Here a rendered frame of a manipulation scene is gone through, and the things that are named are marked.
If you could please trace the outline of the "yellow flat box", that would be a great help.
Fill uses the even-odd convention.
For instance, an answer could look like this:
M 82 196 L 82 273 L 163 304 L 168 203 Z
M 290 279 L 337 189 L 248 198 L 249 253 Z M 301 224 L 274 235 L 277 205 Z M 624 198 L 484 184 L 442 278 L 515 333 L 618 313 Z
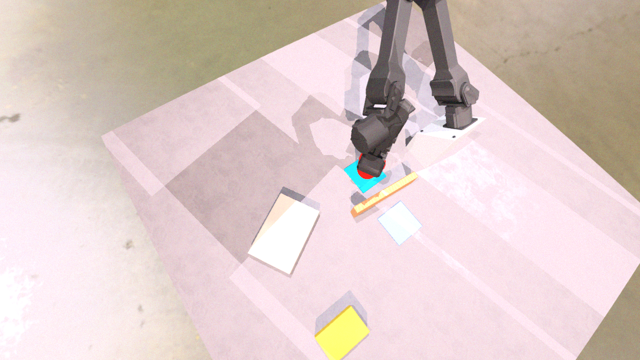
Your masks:
M 314 338 L 330 360 L 340 360 L 368 333 L 370 330 L 352 306 L 348 305 L 318 331 Z

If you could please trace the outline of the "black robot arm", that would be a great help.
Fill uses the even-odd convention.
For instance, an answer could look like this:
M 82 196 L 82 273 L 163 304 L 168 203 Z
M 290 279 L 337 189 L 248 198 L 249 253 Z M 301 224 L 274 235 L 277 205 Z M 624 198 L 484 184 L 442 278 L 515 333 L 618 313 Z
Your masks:
M 350 140 L 362 154 L 371 152 L 388 137 L 397 136 L 416 109 L 403 98 L 403 51 L 413 1 L 424 16 L 436 69 L 429 85 L 438 105 L 445 106 L 443 127 L 462 131 L 478 121 L 473 117 L 472 105 L 480 91 L 470 84 L 467 72 L 458 64 L 447 0 L 386 0 L 378 60 L 365 88 L 362 116 L 366 117 L 355 120 L 350 133 Z

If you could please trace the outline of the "red cup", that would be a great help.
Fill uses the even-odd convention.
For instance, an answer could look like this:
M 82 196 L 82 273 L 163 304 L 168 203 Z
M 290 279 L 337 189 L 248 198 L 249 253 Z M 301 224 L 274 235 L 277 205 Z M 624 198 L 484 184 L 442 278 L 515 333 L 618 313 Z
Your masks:
M 359 157 L 358 163 L 361 160 L 361 156 L 362 156 L 362 153 L 361 153 L 361 155 Z M 372 175 L 358 170 L 358 168 L 357 168 L 357 171 L 358 171 L 359 176 L 362 177 L 363 179 L 372 179 L 372 178 L 374 178 Z

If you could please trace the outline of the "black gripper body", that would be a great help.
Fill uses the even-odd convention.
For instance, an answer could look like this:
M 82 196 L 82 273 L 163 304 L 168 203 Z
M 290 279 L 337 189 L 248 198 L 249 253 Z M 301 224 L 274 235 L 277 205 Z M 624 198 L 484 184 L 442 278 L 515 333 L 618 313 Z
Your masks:
M 386 157 L 387 152 L 390 152 L 391 146 L 397 141 L 397 136 L 387 137 L 387 139 L 371 150 L 369 153 L 362 153 L 362 156 L 357 165 L 357 169 L 362 173 L 369 174 L 373 177 L 380 177 L 386 162 L 383 158 Z

